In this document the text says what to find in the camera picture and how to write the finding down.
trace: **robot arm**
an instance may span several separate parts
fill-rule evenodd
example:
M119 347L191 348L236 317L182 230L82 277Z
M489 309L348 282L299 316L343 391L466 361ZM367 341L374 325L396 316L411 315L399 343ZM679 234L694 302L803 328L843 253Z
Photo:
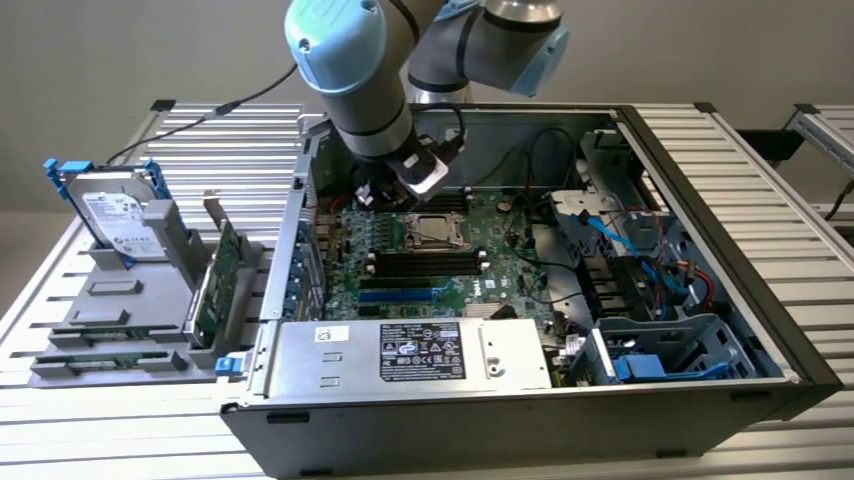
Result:
M366 206L398 201L400 186L428 200L463 149L462 137L438 144L415 132L399 76L412 51L419 88L465 88L471 79L534 95L566 47L554 3L490 1L485 9L477 0L294 0L291 53L367 175L356 192Z

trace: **black cable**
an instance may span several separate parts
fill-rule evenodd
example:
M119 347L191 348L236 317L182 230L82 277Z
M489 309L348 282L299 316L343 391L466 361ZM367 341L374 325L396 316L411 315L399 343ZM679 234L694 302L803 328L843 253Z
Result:
M546 275L541 275L541 277L537 279L535 282L531 282L531 285L529 286L529 291L526 292L527 297L537 303L539 303L541 305L554 305L555 303L561 303L561 302L566 302L569 299L579 297L585 294L585 292L575 292L569 294L567 296L557 299L557 300L542 300L539 298L537 298L534 296L534 287L543 281L543 278L546 277Z
M517 249L513 248L513 247L510 248L510 251L513 252L513 254L517 256L517 258L519 260L522 260L523 262L530 263L531 265L534 265L538 268L558 267L558 268L563 268L563 269L569 270L573 273L578 273L578 271L565 263L542 262L539 260L534 260L533 258L526 258L519 254L519 252L517 252Z
M513 147L510 150L507 150L507 153L505 154L501 162L498 162L498 165L495 165L495 167L493 168L490 173L487 173L483 176L483 178L481 178L481 180L478 180L475 183L471 184L473 187L477 187L478 185L481 185L483 182L486 182L493 177L493 175L495 175L495 172L498 172L498 169L502 168L502 165L505 165L505 163L507 163L507 160L510 160L510 157L511 157L514 152L519 152L523 155L523 160L527 161L527 164L531 163L531 160L530 160L531 157L529 156L529 152L525 150L525 148Z
M539 132L537 132L537 135L534 136L534 141L531 142L531 146L529 147L529 169L527 169L527 178L526 178L527 185L534 184L534 150L537 149L537 144L539 143L541 139L550 133L559 133L561 135L563 135L563 137L570 142L570 150L571 150L570 155L571 157L575 157L575 140L573 140L573 137L570 136L566 130L563 130L559 127L549 127L541 130Z
M128 152L132 152L138 147L140 147L142 145L146 145L150 142L156 142L158 140L163 140L167 137L171 137L172 135L175 135L176 133L180 133L186 130L190 130L194 127L198 127L199 125L202 125L204 122L207 122L208 120L214 120L216 118L224 117L226 115L228 115L231 112L235 111L235 109L238 109L244 103L251 102L252 100L258 99L259 97L267 95L279 85L282 85L284 83L284 81L291 78L291 75L294 75L294 72L296 72L296 64L294 64L291 66L291 68L288 69L288 71L284 73L284 75L282 75L282 77L279 77L279 79L272 82L270 84L268 87L266 87L263 90L258 91L256 93L254 93L252 95L250 95L246 98L242 98L240 100L235 100L232 102L224 103L222 104L219 107L216 107L214 110L211 110L208 113L206 113L202 118L199 118L195 122L184 125L183 127L176 128L175 130L170 130L166 133L162 133L160 135L155 135L154 137L150 138L144 138L143 140L140 140L139 142L135 142L134 144L128 145L127 147L124 147L112 157L110 157L110 160L107 160L107 165L112 165L112 163Z
M830 209L830 213L825 215L825 220L831 220L833 217L837 216L837 213L839 212L839 207L842 207L842 202L845 201L845 197L847 197L851 194L851 192L854 192L854 180L849 182L849 184L845 186L845 189L839 193L839 196L837 197L837 202L833 204L833 208Z
M466 117L463 116L463 111L461 110L459 105L451 102L437 102L437 103L428 103L426 105L412 105L414 112L427 112L430 110L441 110L443 108L453 110L454 113L457 114L457 121L459 122L458 139L462 142L465 142L466 135L469 134L469 127L466 125Z

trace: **metal frame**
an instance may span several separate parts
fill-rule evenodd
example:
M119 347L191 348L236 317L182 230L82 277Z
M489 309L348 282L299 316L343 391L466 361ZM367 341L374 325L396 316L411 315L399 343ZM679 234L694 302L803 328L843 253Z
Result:
M795 108L786 130L826 152L854 179L854 107L798 104Z
M622 457L698 455L753 422L767 418L790 419L842 388L839 379L634 107L525 104L463 107L463 112L473 116L515 112L571 115L601 113L603 110L623 130L658 191L682 219L747 321L755 319L753 330L769 354L777 356L785 378L477 394L450 391L332 398L276 397L270 391L271 378L276 368L288 366L278 367L278 350L283 348L280 342L284 341L279 332L282 326L270 325L259 337L259 348L264 354L258 357L252 368L251 393L242 401L227 403L220 411L223 420L248 450L256 458L266 460L262 463L268 475L294 478L332 472L336 475L384 474L418 471L424 464L439 469L478 468L494 464L494 455L507 448L499 440L506 440L507 435L493 431L497 418L502 419L502 428L507 428L502 431L513 431L518 441L514 453L502 455L503 465L513 465L507 462L522 459L550 463L561 459L590 458L601 456L603 451ZM275 265L272 277L279 277L279 281L286 279ZM743 398L750 398L750 408L743 406ZM570 411L578 414L573 420L574 429L563 425L559 413ZM630 437L641 432L657 432L647 441L613 436L606 439L591 434L599 431L610 432L606 433L610 435L617 431L610 423L615 411L621 412L619 418L633 424L631 428L626 427ZM683 420L663 425L657 419L669 416ZM689 418L703 416L715 421L693 420L693 427L683 427L682 422ZM407 449L392 431L371 427L388 422L404 423L406 418L426 421L432 425L431 432L443 429L458 432L443 440L442 454ZM527 422L541 428L531 431L526 428ZM567 438L567 432L578 429L586 434ZM315 439L311 444L299 443L306 436ZM363 438L372 449L352 445L347 441L351 436ZM424 439L435 440L430 434ZM282 450L279 446L283 444L291 444L292 448ZM383 452L382 461L376 457L379 451ZM459 456L447 458L446 453L453 451L465 451L465 459Z
M212 107L182 105L178 110L191 108L200 115ZM777 191L753 166L762 159L749 149L737 146L711 115L698 111L694 105L635 107L762 278L783 301L795 322L806 331L807 338L849 388L853 388L854 318L850 310L846 313L839 305L827 304L835 301L830 298L839 298L842 292L819 294L813 285L829 285L826 282L830 279L838 279L835 281L842 283L845 279L854 278L854 274L818 237L814 222L806 222L806 214L789 206L789 202L798 197L790 196L787 191L779 191L779 203L785 207L779 206L777 200L773 205L765 199L757 199L755 205L750 203L753 197L749 195L754 192ZM259 113L256 118L264 121L275 119L272 121L278 125L290 125L284 122L291 122L292 114L282 110L294 110L295 107L274 105L250 108L268 111ZM182 113L175 121L183 122L195 114ZM244 113L235 117L235 122L250 122L251 118ZM234 125L234 128L255 128L251 123L228 125ZM212 135L208 141L212 144L232 143L227 138ZM251 150L235 151L226 147L210 149L210 152L223 157L254 156ZM292 150L270 149L266 155L288 156ZM202 154L187 157L194 158L192 164L202 171L240 168L231 160L204 159ZM256 167L250 163L247 168ZM182 172L178 172L178 176L167 173L170 184L178 182L179 190L186 191L188 181L182 177ZM230 184L232 187L228 188L231 192L238 192L240 185L244 185L239 183L243 177L246 174L235 176ZM251 181L255 184L268 183L263 178ZM651 179L645 178L645 182L665 205ZM743 197L733 199L737 193L743 193ZM258 202L254 205L232 204L230 215L242 219L243 228L251 230L251 237L271 247L276 231L270 227L278 225L248 218L259 217L252 212L271 208L264 205L279 201L263 195L266 193L262 192L255 196ZM250 199L246 197L239 201L248 202ZM186 215L192 217L196 207L188 200L182 203ZM86 242L84 236L78 236L78 233L79 225L72 222L0 322L0 465L4 476L116 478L131 475L134 478L163 480L212 480L226 477L266 479L258 464L211 410L216 399L236 395L244 389L243 384L52 391L22 388L28 378L28 373L22 373L28 368L28 358L10 355L26 353L39 344L39 338L47 336L44 329L31 328L31 322L62 320L64 303L55 302L48 308L44 298L62 295L74 288L74 282L62 280L63 275L79 275L91 268L76 255L75 249L82 248L82 241ZM271 252L266 252L264 262L263 268L268 268ZM263 283L256 284L256 292L263 291L263 286ZM258 310L260 304L254 303L251 308ZM251 344L254 336L246 341L247 345ZM835 394L790 422L771 421L754 425L702 458L475 470L443 474L437 478L453 475L461 480L497 477L509 480L547 477L558 480L595 476L602 480L626 480L714 476L719 480L842 480L854 477L851 448L854 392L849 390Z

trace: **warning label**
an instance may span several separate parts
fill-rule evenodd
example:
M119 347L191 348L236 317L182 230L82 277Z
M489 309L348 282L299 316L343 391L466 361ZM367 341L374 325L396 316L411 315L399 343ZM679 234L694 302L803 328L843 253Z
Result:
M163 257L163 246L151 228L143 225L143 209L123 193L87 193L83 201L116 251L138 260Z
M465 380L459 323L380 325L379 375L387 382Z

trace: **cable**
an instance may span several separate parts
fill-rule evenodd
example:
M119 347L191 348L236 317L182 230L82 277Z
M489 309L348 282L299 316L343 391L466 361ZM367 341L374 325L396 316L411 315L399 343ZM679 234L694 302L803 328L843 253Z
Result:
M457 138L461 142L466 141L466 136L469 135L469 127L466 125L466 117L463 116L463 111L461 110L459 105L451 102L437 102L428 103L426 105L412 105L411 108L414 112L427 112L430 110L441 110L443 108L453 110L457 114L457 120L459 122L459 135L457 136Z
M575 297L578 297L578 296L585 294L585 292L575 292L575 293L571 293L567 296L565 296L565 297L562 297L562 298L559 298L557 300L542 300L542 299L537 298L534 296L534 287L537 285L539 285L539 283L543 281L545 278L546 278L546 274L541 275L539 278L537 279L537 281L531 282L531 285L529 285L529 289L527 289L527 292L526 292L526 296L534 302L539 303L541 305L554 305L555 303L566 302L569 299L575 298Z
M687 271L689 269L687 262L677 262L677 266L685 271ZM715 282L711 280L711 277L706 274L706 272L703 272L699 268L697 268L697 276L706 284L706 297L703 298L703 306L710 307L711 301L715 296Z
M575 159L575 140L573 140L573 137L570 136L566 130L563 130L559 127L550 127L537 132L537 135L534 136L534 141L531 142L531 146L529 147L529 152L527 152L529 153L529 167L527 167L527 177L526 177L527 188L530 188L531 185L534 184L534 150L537 149L537 144L539 143L541 139L550 133L559 133L567 139L567 141L570 142L570 151L571 151L570 158L573 160Z
M517 203L517 199L523 199L527 203L529 203L529 207L531 208L537 208L538 205L541 205L542 203L549 202L549 200L541 200L539 202L534 203L534 201L531 201L531 199L529 197L526 197L522 194L518 194L511 202L510 205L514 206ZM510 247L510 251L513 252L513 254L517 256L517 258L519 260L522 260L523 262L534 265L538 268L543 268L543 267L558 267L558 268L563 268L566 270L569 270L573 273L577 273L575 268L573 268L571 266L563 264L563 263L557 263L557 262L543 262L541 260L535 260L533 258L527 258L525 256L522 256L522 254L517 251L517 248L514 245L510 245L510 242L507 242L507 237L510 236L510 231L513 230L513 227L517 223L517 220L519 219L519 216L523 214L523 212L517 213L515 216L511 217L510 220L510 225L507 225L507 228L505 229L505 242L507 243L507 246Z
M498 169L502 168L502 165L505 165L505 163L507 163L507 160L510 160L510 157L513 155L514 152L521 152L521 154L523 155L523 160L526 160L527 164L531 163L531 157L529 156L529 152L525 150L525 148L522 147L513 147L510 150L507 150L507 153L505 154L505 157L502 158L501 162L498 162L498 165L495 165L495 168L493 168L493 170L490 171L490 173L487 173L483 178L481 180L478 180L471 186L477 187L478 185L481 185L483 182L486 182L493 175L495 175L495 172L498 172Z
M845 197L847 197L851 192L854 192L854 180L851 180L849 182L849 184L845 186L845 189L842 190L842 192L839 192L839 196L837 197L837 201L833 204L833 208L830 209L830 213L827 213L827 215L825 215L825 220L830 221L833 219L833 217L835 217L837 212L839 212L839 207L842 207L842 202L845 201Z
M275 82L272 82L270 84L270 86L266 87L263 90L258 91L256 93L254 93L248 97L242 98L240 100L235 100L232 102L222 104L219 107L216 107L208 113L206 113L202 116L202 118L199 118L195 122L190 123L188 125L184 125L184 126L176 128L175 130L170 130L168 132L162 133L160 135L155 135L154 137L144 138L139 142L135 142L134 144L131 144L127 147L124 147L118 153L114 154L112 157L110 157L110 160L107 160L107 165L112 165L112 163L126 153L132 152L142 145L146 145L150 142L156 142L158 140L163 140L164 138L171 137L172 135L175 135L176 133L180 133L180 132L183 132L186 130L190 130L194 127L198 127L199 125L202 125L208 120L214 120L216 118L224 117L231 112L234 112L235 109L238 109L244 103L248 103L252 100L255 100L259 97L262 97L263 95L267 95L279 85L282 85L284 83L284 81L288 78L291 78L291 75L294 75L294 72L296 72L296 64L294 64L291 66L291 68L284 73L284 75L282 75L282 77L279 77L279 79Z

